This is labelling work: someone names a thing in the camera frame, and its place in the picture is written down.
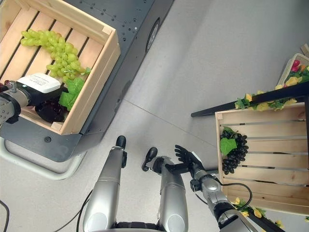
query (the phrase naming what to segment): wooden slat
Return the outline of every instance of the wooden slat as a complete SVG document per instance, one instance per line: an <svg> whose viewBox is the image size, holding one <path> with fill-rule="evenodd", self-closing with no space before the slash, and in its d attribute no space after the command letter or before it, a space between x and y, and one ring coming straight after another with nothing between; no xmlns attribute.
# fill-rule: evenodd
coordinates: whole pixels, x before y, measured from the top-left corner
<svg viewBox="0 0 309 232"><path fill-rule="evenodd" d="M53 25L52 30L56 33L60 33L65 38L70 31L70 27L57 21ZM26 75L34 73L46 73L46 65L50 64L51 62L52 59L50 58L50 54L46 51L45 48L41 47L31 66L29 67Z"/></svg>
<svg viewBox="0 0 309 232"><path fill-rule="evenodd" d="M280 168L309 168L308 155L293 154L257 154L248 153L241 165L280 167Z"/></svg>
<svg viewBox="0 0 309 232"><path fill-rule="evenodd" d="M92 69L102 49L103 49L102 44L89 38L78 60L80 61L80 63L84 68L89 67Z"/></svg>
<svg viewBox="0 0 309 232"><path fill-rule="evenodd" d="M49 16L46 16L42 13L39 13L34 23L31 26L33 30L47 30L50 28L53 23L53 19ZM23 72L25 71L29 61L35 54L37 46L19 46L17 52L13 56L13 59L10 62L10 65L5 70L2 80L17 80L19 79Z"/></svg>
<svg viewBox="0 0 309 232"><path fill-rule="evenodd" d="M106 32L115 31L107 24L61 0L26 0L26 2L34 9L83 32L99 43L105 44L108 40L109 34Z"/></svg>
<svg viewBox="0 0 309 232"><path fill-rule="evenodd" d="M71 32L71 34L69 35L68 39L66 40L66 42L73 44L74 47L78 51L80 51L82 46L84 45L86 39L87 39L87 36L85 36L84 34L80 33L77 30L73 30Z"/></svg>
<svg viewBox="0 0 309 232"><path fill-rule="evenodd" d="M25 10L29 10L30 6L28 3L26 3L25 0L14 0L21 8L25 9Z"/></svg>
<svg viewBox="0 0 309 232"><path fill-rule="evenodd" d="M120 54L116 33L111 33L110 39L103 47L93 71L88 76L82 91L80 92L72 110L61 128L61 132L78 133L88 117L95 100L98 98L105 81L109 77Z"/></svg>
<svg viewBox="0 0 309 232"><path fill-rule="evenodd" d="M237 196L229 195L228 199L230 201L235 201ZM264 199L253 199L250 203L251 206L263 208L263 209L270 209L276 210L285 213L292 213L292 214L300 214L307 216L309 214L309 209L307 206L301 205L293 205L293 204L283 204L280 202L269 202L265 201Z"/></svg>
<svg viewBox="0 0 309 232"><path fill-rule="evenodd" d="M222 114L223 119L220 124L238 124L249 122L273 122L284 120L298 120L298 116L305 111L303 103L293 104L285 107L283 110L267 110L267 111L252 111L252 110L233 110L218 112Z"/></svg>
<svg viewBox="0 0 309 232"><path fill-rule="evenodd" d="M3 37L0 43L0 74L3 72L8 60L22 38L20 32L27 29L36 13L37 11L34 9L29 9L28 11L22 9Z"/></svg>
<svg viewBox="0 0 309 232"><path fill-rule="evenodd" d="M308 152L307 140L251 140L247 143L249 152Z"/></svg>
<svg viewBox="0 0 309 232"><path fill-rule="evenodd" d="M21 7L12 0L5 0L0 5L0 41L10 28Z"/></svg>
<svg viewBox="0 0 309 232"><path fill-rule="evenodd" d="M234 174L224 175L224 177L309 185L309 171L238 167Z"/></svg>
<svg viewBox="0 0 309 232"><path fill-rule="evenodd" d="M220 123L218 120L216 120L216 131L217 131L217 154L218 154L218 170L219 170L219 179L220 181L223 181L223 172L222 172L222 155L220 150Z"/></svg>
<svg viewBox="0 0 309 232"><path fill-rule="evenodd" d="M247 185L254 193L261 193L281 197L300 198L306 200L309 199L309 187L279 185L279 184L262 183L256 181L232 180L227 178L223 179L223 183L224 184L243 183ZM246 191L244 187L239 185L226 186L224 188L238 191Z"/></svg>
<svg viewBox="0 0 309 232"><path fill-rule="evenodd" d="M232 196L238 196L239 198L248 199L249 192L248 191L239 191L229 189L228 193ZM254 199L264 200L267 202L277 202L282 204L293 204L293 205L302 205L308 207L309 210L309 200L307 199L300 199L300 198L293 198L293 197L281 197L281 196L274 196L268 195L264 193L253 193Z"/></svg>
<svg viewBox="0 0 309 232"><path fill-rule="evenodd" d="M288 122L276 124L255 124L230 126L233 131L239 131L248 137L273 137L273 136L306 136L306 122Z"/></svg>
<svg viewBox="0 0 309 232"><path fill-rule="evenodd" d="M57 131L59 131L61 129L63 125L63 122L53 122L51 127Z"/></svg>
<svg viewBox="0 0 309 232"><path fill-rule="evenodd" d="M32 109L28 109L26 107L21 109L22 113L20 114L21 117L34 122L35 124L38 124L40 126L43 126L45 128L48 128L51 126L51 123L46 122L45 120L43 120L34 110L34 108Z"/></svg>
<svg viewBox="0 0 309 232"><path fill-rule="evenodd" d="M102 91L102 88L107 81L107 78L109 77L116 61L118 60L120 55L120 47L118 46L115 48L114 52L112 53L102 75L100 76L96 86L94 87L94 91L91 94L91 96L88 98L87 103L84 106L83 113L80 114L80 117L78 119L78 123L74 125L74 128L72 130L72 133L79 133L82 126L84 125L84 122L86 121L92 107L94 106L99 94Z"/></svg>
<svg viewBox="0 0 309 232"><path fill-rule="evenodd" d="M228 188L221 187L221 191L223 192L225 196L228 196Z"/></svg>

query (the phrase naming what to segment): gray floor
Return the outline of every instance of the gray floor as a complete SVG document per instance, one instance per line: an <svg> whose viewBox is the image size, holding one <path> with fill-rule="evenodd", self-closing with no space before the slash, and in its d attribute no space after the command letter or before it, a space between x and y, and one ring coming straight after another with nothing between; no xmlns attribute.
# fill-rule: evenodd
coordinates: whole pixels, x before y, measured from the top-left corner
<svg viewBox="0 0 309 232"><path fill-rule="evenodd" d="M65 224L92 189L118 135L127 137L118 218L156 222L160 178L140 169L151 146L173 156L180 144L194 150L206 167L217 165L213 117L190 113L272 89L286 61L309 42L306 0L175 0L149 54L100 145L88 151L76 174L50 181L0 160L0 198L11 210L9 232L52 232ZM22 156L64 170L12 144ZM219 231L207 207L187 188L189 231ZM287 232L308 231L303 216L269 211ZM4 210L0 208L1 225ZM74 221L64 232L74 231Z"/></svg>

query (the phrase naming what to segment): artificial flower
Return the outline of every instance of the artificial flower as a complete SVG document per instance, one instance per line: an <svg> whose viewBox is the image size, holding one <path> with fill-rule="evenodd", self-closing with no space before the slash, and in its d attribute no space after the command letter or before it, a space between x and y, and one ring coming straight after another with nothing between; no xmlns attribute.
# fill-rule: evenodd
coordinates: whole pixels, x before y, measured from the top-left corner
<svg viewBox="0 0 309 232"><path fill-rule="evenodd" d="M243 212L241 212L241 214L242 214L244 217L249 216L249 213L248 213L247 211L243 211Z"/></svg>
<svg viewBox="0 0 309 232"><path fill-rule="evenodd" d="M268 110L268 109L269 109L269 106L268 106L267 102L258 104L257 107L256 107L257 111L264 111L264 110Z"/></svg>
<svg viewBox="0 0 309 232"><path fill-rule="evenodd" d="M247 99L251 102L252 101L252 95L250 93L246 93L245 99Z"/></svg>
<svg viewBox="0 0 309 232"><path fill-rule="evenodd" d="M297 84L297 82L298 82L297 77L292 76L292 77L290 77L290 79L285 84L286 84L286 86L294 86L294 85Z"/></svg>
<svg viewBox="0 0 309 232"><path fill-rule="evenodd" d="M235 202L232 202L232 204L239 204L240 203L240 199L239 199L239 197L237 197L236 199L235 199Z"/></svg>
<svg viewBox="0 0 309 232"><path fill-rule="evenodd" d="M301 71L301 73L305 70L305 68L306 68L306 66L305 65L300 65L300 71Z"/></svg>
<svg viewBox="0 0 309 232"><path fill-rule="evenodd" d="M258 210L258 209L256 209L256 208L254 208L254 215L257 217L257 218L262 218L262 214L261 214L261 212Z"/></svg>
<svg viewBox="0 0 309 232"><path fill-rule="evenodd" d="M275 225L278 226L278 227L281 228L281 229L284 228L284 226L282 225L282 221L281 221L281 220L275 221Z"/></svg>
<svg viewBox="0 0 309 232"><path fill-rule="evenodd" d="M291 98L290 100L287 100L284 105L291 105L291 104L294 104L296 103L297 101L294 99L294 98Z"/></svg>

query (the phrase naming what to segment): dark gray metal cabinet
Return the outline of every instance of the dark gray metal cabinet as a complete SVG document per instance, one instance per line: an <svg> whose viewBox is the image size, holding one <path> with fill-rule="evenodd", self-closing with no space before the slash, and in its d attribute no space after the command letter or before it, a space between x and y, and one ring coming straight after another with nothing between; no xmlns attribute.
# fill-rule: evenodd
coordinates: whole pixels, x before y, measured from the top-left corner
<svg viewBox="0 0 309 232"><path fill-rule="evenodd" d="M0 136L56 162L98 144L108 129L144 56L152 28L161 25L173 0L65 0L117 29L121 55L79 134L58 135L19 118Z"/></svg>

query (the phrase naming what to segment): artificial grapes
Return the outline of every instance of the artificial grapes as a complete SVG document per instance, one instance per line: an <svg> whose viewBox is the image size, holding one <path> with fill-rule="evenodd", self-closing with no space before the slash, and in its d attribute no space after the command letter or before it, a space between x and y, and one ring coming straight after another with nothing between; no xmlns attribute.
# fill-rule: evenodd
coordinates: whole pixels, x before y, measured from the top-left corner
<svg viewBox="0 0 309 232"><path fill-rule="evenodd" d="M247 143L247 136L241 135L240 133L231 133L228 131L223 131L220 135L220 139L222 138L234 138L236 140L237 148L231 150L228 154L226 159L222 161L222 171L225 175L229 173L234 173L234 169L238 167L241 161L245 161L246 153L248 153L249 147L246 146Z"/></svg>
<svg viewBox="0 0 309 232"><path fill-rule="evenodd" d="M50 70L49 75L52 77L62 78L65 83L68 79L73 80L80 74L85 74L85 69L81 67L78 61L78 50L73 44L68 43L60 33L54 31L22 31L23 39L20 43L23 46L42 46L49 53L54 64L46 66Z"/></svg>

